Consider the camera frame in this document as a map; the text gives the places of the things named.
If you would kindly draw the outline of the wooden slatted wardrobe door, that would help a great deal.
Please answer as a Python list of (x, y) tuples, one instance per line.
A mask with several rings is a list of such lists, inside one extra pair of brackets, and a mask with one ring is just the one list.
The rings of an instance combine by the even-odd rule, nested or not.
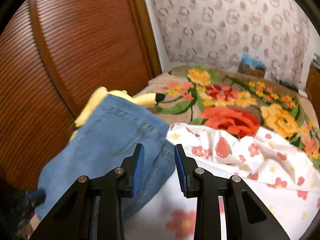
[(1, 0), (1, 178), (35, 189), (98, 87), (161, 72), (145, 0)]

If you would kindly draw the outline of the yellow plush toy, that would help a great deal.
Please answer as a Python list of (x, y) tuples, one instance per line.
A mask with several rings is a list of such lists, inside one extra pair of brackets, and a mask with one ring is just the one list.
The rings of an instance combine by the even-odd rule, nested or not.
[(71, 134), (69, 142), (74, 139), (78, 133), (78, 129), (84, 126), (96, 109), (100, 110), (103, 107), (110, 108), (113, 106), (118, 107), (122, 105), (150, 107), (162, 102), (164, 99), (165, 94), (163, 93), (147, 92), (136, 97), (132, 97), (127, 93), (126, 90), (107, 90), (106, 87), (99, 87), (89, 97), (85, 107), (73, 122), (73, 133)]

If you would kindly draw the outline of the blue denim jeans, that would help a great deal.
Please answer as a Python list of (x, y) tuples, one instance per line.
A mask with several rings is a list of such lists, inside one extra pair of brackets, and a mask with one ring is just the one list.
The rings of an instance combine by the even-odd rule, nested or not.
[(175, 170), (174, 146), (166, 140), (169, 125), (143, 106), (103, 107), (92, 114), (75, 138), (42, 169), (38, 187), (45, 202), (35, 209), (43, 219), (81, 175), (97, 178), (118, 167), (144, 145), (144, 166), (138, 193), (122, 201), (123, 219), (143, 208)]

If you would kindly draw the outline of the cardboard box with blue cloth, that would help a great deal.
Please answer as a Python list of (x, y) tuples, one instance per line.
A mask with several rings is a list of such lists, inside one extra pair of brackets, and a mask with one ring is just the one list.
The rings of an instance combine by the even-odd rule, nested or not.
[(239, 65), (239, 72), (263, 78), (265, 76), (265, 64), (257, 59), (251, 57), (248, 53), (243, 53)]

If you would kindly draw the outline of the patterned lace curtain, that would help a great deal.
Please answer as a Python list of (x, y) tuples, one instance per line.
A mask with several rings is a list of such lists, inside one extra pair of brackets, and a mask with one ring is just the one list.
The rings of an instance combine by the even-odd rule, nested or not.
[(238, 70), (248, 53), (269, 77), (303, 88), (310, 21), (294, 0), (145, 0), (162, 68)]

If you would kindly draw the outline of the wooden sideboard cabinet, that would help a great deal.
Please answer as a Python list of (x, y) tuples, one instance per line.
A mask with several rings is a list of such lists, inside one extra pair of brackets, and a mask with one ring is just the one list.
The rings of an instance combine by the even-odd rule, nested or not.
[(319, 119), (320, 111), (320, 72), (319, 63), (313, 59), (310, 64), (308, 78), (306, 81), (305, 91), (307, 93), (308, 99), (311, 101), (313, 108), (316, 112), (317, 118)]

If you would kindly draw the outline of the floral brown bed blanket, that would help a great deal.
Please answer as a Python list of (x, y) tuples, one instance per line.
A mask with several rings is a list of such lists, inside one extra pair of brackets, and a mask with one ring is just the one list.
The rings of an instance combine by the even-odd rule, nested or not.
[(152, 111), (170, 124), (206, 125), (236, 138), (252, 136), (265, 127), (305, 152), (319, 168), (319, 127), (317, 119), (308, 116), (311, 102), (275, 82), (184, 65), (148, 81), (141, 92), (165, 95)]

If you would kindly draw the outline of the white floral strawberry quilt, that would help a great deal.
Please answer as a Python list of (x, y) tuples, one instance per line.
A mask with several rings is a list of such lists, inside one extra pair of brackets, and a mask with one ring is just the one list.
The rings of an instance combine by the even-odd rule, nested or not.
[[(173, 124), (167, 140), (180, 144), (198, 170), (246, 183), (291, 239), (299, 239), (319, 211), (319, 172), (306, 153), (266, 128), (236, 139), (207, 126)], [(192, 239), (195, 198), (185, 198), (178, 174), (125, 224), (127, 239)]]

